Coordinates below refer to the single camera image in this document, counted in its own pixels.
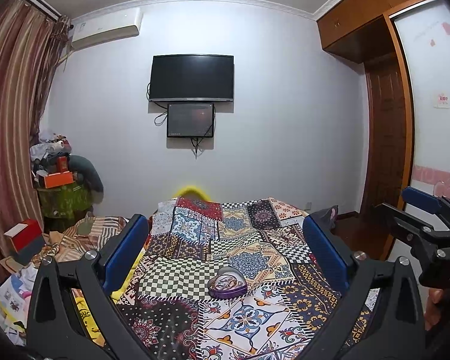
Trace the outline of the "right hand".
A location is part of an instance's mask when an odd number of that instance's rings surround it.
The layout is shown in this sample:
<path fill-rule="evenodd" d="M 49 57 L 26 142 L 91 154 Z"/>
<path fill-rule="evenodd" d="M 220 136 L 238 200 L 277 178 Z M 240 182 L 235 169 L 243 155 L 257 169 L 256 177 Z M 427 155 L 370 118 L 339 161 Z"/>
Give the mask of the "right hand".
<path fill-rule="evenodd" d="M 441 319 L 439 304 L 449 297 L 450 292 L 443 289 L 429 289 L 427 303 L 424 311 L 424 326 L 426 331 L 430 331 Z"/>

